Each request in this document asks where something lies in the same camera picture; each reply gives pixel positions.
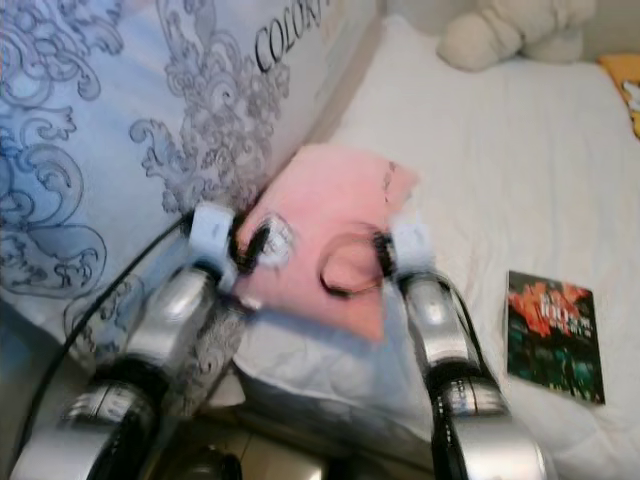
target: black lettering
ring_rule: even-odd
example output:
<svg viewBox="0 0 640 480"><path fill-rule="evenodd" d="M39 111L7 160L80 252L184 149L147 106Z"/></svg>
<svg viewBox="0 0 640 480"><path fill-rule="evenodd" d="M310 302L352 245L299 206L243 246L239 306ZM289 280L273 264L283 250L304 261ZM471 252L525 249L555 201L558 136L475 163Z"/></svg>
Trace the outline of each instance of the black lettering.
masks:
<svg viewBox="0 0 640 480"><path fill-rule="evenodd" d="M300 25L296 23L296 7L300 7ZM291 10L291 21L293 23L293 31L296 32L296 37L299 39L302 38L302 34L304 33L304 7L302 5L302 0L297 0L292 5Z"/></svg>
<svg viewBox="0 0 640 480"><path fill-rule="evenodd" d="M318 0L318 16L316 16L316 12L313 11L310 2L313 2L313 0L305 0L307 7L307 30L311 28L311 17L313 17L313 22L316 24L316 27L320 26L320 0Z"/></svg>
<svg viewBox="0 0 640 480"><path fill-rule="evenodd" d="M276 51L273 48L273 44L274 44L273 26L274 25L277 25L278 30L280 30L280 51L278 54L276 54ZM280 20L278 20L277 18L274 18L273 20L271 20L271 25L269 27L269 49L271 50L271 57L276 63L282 60L282 56L284 55L284 31L282 30L282 24L280 23Z"/></svg>
<svg viewBox="0 0 640 480"><path fill-rule="evenodd" d="M273 64L271 65L265 65L262 62L262 57L260 56L260 34L264 33L266 36L269 36L269 31L267 30L267 27L262 27L260 30L258 30L258 32L256 33L256 45L255 45L255 49L256 49L256 63L258 64L258 68L260 69L260 71L262 73L267 73L269 70L271 70L271 67L273 66Z"/></svg>
<svg viewBox="0 0 640 480"><path fill-rule="evenodd" d="M284 20L284 33L285 33L285 37L287 37L287 53L289 53L289 50L291 50L291 47L293 47L293 44L296 43L296 37L294 37L292 34L289 34L289 23L287 20L288 19L293 19L293 13L291 13L291 10L289 9L289 7L284 7L284 15L282 16L282 19Z"/></svg>

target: book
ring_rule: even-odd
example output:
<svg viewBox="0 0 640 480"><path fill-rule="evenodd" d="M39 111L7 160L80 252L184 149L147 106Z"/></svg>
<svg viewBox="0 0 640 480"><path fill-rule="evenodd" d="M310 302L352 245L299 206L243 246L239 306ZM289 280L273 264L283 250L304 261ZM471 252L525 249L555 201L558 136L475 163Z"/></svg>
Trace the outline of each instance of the book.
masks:
<svg viewBox="0 0 640 480"><path fill-rule="evenodd" d="M591 290L510 271L505 310L510 375L604 404Z"/></svg>

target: white bed sheet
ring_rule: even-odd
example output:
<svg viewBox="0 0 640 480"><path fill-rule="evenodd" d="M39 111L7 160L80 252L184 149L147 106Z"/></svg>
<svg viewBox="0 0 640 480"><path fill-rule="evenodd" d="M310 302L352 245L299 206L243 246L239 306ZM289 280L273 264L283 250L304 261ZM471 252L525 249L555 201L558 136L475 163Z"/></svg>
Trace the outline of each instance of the white bed sheet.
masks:
<svg viewBox="0 0 640 480"><path fill-rule="evenodd" d="M514 60L466 74L441 62L435 45L401 18L388 18L331 141L374 150L420 174L412 204L430 226L438 266L463 291L515 415L562 476L639 478L640 142L624 104L596 65ZM605 406L506 376L509 269L593 289ZM286 377L291 391L304 394L311 380L304 372L317 371L304 362L317 352L298 357L302 376L292 380L286 349L273 351L281 334L267 335L258 323L236 360L249 375L267 383ZM335 375L329 390L340 383ZM419 382L410 374L405 380ZM350 400L348 389L340 395ZM404 409L401 422L424 415L413 403L394 405ZM409 427L429 435L428 425Z"/></svg>

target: yellow object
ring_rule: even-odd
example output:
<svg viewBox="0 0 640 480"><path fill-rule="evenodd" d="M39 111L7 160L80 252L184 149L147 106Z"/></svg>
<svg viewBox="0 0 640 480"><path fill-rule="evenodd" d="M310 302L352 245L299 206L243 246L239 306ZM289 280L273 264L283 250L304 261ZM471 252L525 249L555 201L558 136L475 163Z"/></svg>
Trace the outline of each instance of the yellow object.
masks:
<svg viewBox="0 0 640 480"><path fill-rule="evenodd" d="M605 55L600 64L607 69L624 98L636 137L640 138L640 55Z"/></svg>

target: stuffed toy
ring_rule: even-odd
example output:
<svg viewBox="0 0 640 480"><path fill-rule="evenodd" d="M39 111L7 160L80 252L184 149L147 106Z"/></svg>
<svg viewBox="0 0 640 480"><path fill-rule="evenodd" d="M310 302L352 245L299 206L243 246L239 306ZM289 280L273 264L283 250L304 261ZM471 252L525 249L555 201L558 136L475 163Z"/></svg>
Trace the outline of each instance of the stuffed toy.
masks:
<svg viewBox="0 0 640 480"><path fill-rule="evenodd" d="M438 54L453 67L480 71L521 53L549 63L582 55L582 26L596 0L479 0L447 27Z"/></svg>

